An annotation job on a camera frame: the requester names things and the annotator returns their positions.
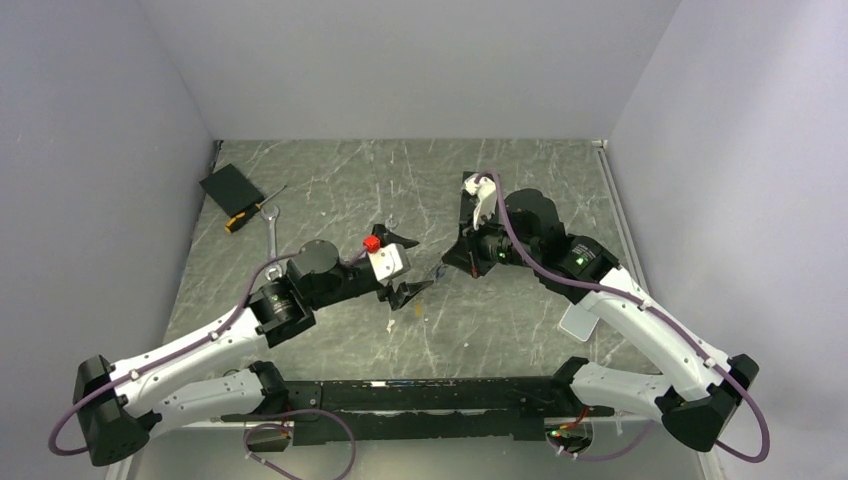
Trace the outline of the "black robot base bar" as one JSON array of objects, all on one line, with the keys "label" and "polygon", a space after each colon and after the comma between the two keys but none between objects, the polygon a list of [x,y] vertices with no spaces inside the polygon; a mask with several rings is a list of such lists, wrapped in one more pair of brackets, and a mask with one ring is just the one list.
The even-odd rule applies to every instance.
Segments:
[{"label": "black robot base bar", "polygon": [[541,441],[561,424],[609,417],[609,407],[586,407],[545,376],[289,381],[297,446],[345,441],[341,418],[359,441],[508,437]]}]

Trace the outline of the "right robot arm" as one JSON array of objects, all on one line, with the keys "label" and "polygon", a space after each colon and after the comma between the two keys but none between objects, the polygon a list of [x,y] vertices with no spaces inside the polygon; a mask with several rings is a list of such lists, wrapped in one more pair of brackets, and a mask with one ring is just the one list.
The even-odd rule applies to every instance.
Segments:
[{"label": "right robot arm", "polygon": [[553,375],[551,401],[574,415],[610,407],[660,423],[683,445],[708,452],[759,373],[748,355],[729,356],[658,306],[598,241],[569,234],[553,202],[535,189],[503,197],[488,178],[462,188],[459,233],[442,257],[474,278],[496,265],[529,268],[548,290],[622,334],[654,366],[654,375],[569,358]]}]

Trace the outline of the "steel key holder plate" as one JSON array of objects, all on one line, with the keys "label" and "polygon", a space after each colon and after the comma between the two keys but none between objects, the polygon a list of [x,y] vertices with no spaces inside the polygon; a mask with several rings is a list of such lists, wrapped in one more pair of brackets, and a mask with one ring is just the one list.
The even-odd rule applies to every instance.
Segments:
[{"label": "steel key holder plate", "polygon": [[445,265],[443,262],[439,262],[428,271],[425,279],[433,282],[438,281],[439,279],[444,277],[447,268],[447,265]]}]

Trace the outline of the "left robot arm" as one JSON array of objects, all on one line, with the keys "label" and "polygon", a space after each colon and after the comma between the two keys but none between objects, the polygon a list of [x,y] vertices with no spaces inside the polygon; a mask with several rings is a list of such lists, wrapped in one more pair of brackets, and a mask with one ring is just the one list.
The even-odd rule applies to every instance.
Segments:
[{"label": "left robot arm", "polygon": [[344,260],[335,244],[316,239],[278,254],[257,270],[236,305],[218,319],[154,350],[111,362],[94,355],[79,364],[73,406],[92,465],[107,466],[140,451],[154,437],[208,417],[279,417],[289,391],[279,370],[259,361],[215,381],[205,374],[232,360],[259,355],[316,323],[317,310],[374,293],[398,310],[427,282],[394,280],[411,268],[418,241],[377,223],[358,253]]}]

